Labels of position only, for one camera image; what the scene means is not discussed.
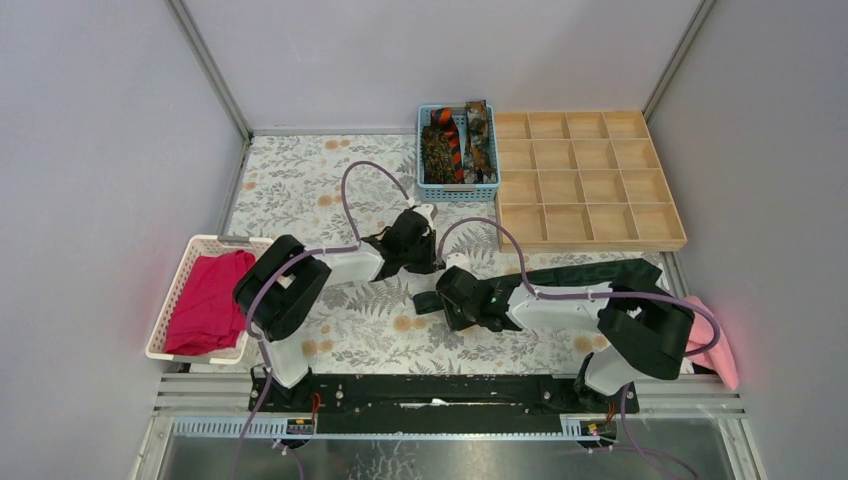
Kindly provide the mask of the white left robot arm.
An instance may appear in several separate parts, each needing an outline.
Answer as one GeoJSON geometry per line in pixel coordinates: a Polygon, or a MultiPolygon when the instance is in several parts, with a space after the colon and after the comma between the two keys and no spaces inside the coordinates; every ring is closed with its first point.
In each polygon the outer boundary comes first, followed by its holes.
{"type": "Polygon", "coordinates": [[[238,281],[233,299],[245,315],[274,381],[272,398],[288,411],[309,401],[310,367],[294,338],[327,286],[382,281],[404,269],[436,267],[435,206],[414,205],[378,234],[352,246],[308,249],[292,235],[275,240],[238,281]]]}

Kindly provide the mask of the dark green leaf tie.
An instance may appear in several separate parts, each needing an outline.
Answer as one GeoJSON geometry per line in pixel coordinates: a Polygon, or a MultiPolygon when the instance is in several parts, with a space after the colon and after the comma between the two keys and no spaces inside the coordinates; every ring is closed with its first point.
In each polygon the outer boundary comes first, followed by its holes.
{"type": "MultiPolygon", "coordinates": [[[[656,283],[662,276],[662,270],[642,258],[614,260],[583,265],[544,268],[528,272],[531,284],[553,287],[578,287],[610,282],[619,274],[630,272],[638,274],[656,283]]],[[[508,287],[522,285],[520,272],[481,279],[486,283],[505,283],[508,287]]],[[[412,297],[415,312],[418,315],[438,312],[444,309],[442,300],[435,290],[415,294],[412,297]]]]}

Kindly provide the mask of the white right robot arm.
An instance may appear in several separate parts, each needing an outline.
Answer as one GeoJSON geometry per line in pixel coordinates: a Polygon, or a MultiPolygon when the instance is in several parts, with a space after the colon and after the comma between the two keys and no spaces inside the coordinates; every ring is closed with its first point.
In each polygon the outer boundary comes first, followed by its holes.
{"type": "Polygon", "coordinates": [[[636,380],[677,379],[694,323],[691,309],[633,272],[595,284],[527,287],[452,266],[435,293],[453,330],[576,329],[605,337],[607,347],[584,358],[573,383],[575,402],[589,412],[636,380]]]}

